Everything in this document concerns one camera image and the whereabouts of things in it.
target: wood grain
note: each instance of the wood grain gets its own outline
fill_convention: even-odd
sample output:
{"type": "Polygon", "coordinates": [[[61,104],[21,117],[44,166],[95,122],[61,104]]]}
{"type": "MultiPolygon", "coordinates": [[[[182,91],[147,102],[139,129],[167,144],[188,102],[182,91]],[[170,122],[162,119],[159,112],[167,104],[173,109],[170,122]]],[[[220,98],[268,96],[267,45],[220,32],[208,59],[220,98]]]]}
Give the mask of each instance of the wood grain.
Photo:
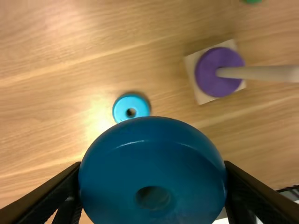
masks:
{"type": "Polygon", "coordinates": [[[298,11],[296,0],[2,1],[0,207],[81,160],[127,91],[270,187],[299,183],[299,84],[248,81],[198,106],[183,65],[232,38],[247,65],[298,64],[298,11]]]}

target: wooden surface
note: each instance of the wooden surface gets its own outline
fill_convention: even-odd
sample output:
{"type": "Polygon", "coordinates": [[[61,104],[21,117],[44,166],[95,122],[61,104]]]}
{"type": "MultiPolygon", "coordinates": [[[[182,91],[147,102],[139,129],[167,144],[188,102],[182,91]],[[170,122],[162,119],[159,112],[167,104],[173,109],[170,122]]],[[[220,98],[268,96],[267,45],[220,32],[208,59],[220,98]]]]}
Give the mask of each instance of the wooden surface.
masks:
{"type": "Polygon", "coordinates": [[[199,106],[183,65],[232,38],[247,65],[298,64],[298,11],[297,0],[3,0],[0,207],[79,161],[127,91],[270,187],[298,183],[299,84],[248,81],[199,106]]]}

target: light blue ring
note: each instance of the light blue ring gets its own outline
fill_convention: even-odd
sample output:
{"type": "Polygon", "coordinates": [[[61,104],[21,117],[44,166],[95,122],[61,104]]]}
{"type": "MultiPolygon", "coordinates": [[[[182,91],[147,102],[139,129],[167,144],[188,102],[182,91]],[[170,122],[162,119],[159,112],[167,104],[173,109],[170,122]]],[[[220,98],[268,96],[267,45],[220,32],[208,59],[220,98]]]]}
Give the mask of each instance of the light blue ring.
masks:
{"type": "Polygon", "coordinates": [[[128,94],[119,97],[115,101],[112,113],[115,122],[120,123],[132,118],[149,116],[150,105],[145,98],[135,94],[128,94]],[[134,109],[136,111],[134,116],[129,117],[127,115],[127,110],[129,109],[134,109]]]}

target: purple ring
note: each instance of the purple ring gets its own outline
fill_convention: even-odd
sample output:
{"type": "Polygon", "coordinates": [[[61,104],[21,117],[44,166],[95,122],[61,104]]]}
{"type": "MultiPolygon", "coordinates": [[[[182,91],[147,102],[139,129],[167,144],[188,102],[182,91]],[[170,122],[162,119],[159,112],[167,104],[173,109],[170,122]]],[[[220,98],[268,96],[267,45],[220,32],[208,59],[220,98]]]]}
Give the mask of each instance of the purple ring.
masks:
{"type": "Polygon", "coordinates": [[[243,67],[241,56],[229,48],[212,48],[202,55],[195,68],[198,87],[212,97],[226,97],[236,91],[242,79],[216,76],[219,68],[243,67]]]}

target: white square base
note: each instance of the white square base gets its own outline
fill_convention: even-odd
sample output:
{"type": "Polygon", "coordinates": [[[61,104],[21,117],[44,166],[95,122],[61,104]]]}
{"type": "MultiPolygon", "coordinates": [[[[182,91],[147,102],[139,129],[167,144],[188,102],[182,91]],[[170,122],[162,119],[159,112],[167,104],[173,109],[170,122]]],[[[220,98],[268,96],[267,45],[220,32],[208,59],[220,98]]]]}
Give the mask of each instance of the white square base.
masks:
{"type": "MultiPolygon", "coordinates": [[[[184,58],[184,62],[185,62],[185,66],[186,66],[186,69],[187,69],[187,74],[188,74],[188,77],[189,77],[189,80],[191,82],[191,85],[194,89],[194,94],[195,94],[195,98],[196,98],[196,101],[198,102],[198,104],[205,104],[205,103],[208,103],[210,101],[213,101],[215,99],[218,99],[218,98],[215,98],[215,97],[211,97],[207,94],[205,94],[196,84],[196,81],[195,81],[195,67],[196,67],[196,64],[198,62],[198,60],[200,59],[200,57],[206,52],[208,51],[209,49],[211,48],[216,48],[216,47],[225,47],[225,48],[230,48],[236,52],[238,52],[238,47],[235,43],[234,40],[229,40],[229,41],[225,41],[223,43],[220,43],[220,44],[217,44],[217,45],[214,45],[214,46],[211,46],[209,48],[206,48],[206,49],[203,49],[203,50],[200,50],[198,52],[195,52],[194,54],[191,54],[191,55],[188,55],[184,58]]],[[[246,88],[246,83],[245,81],[243,80],[239,86],[239,88],[236,90],[236,91],[239,91],[239,90],[242,90],[242,89],[245,89],[246,88]]]]}

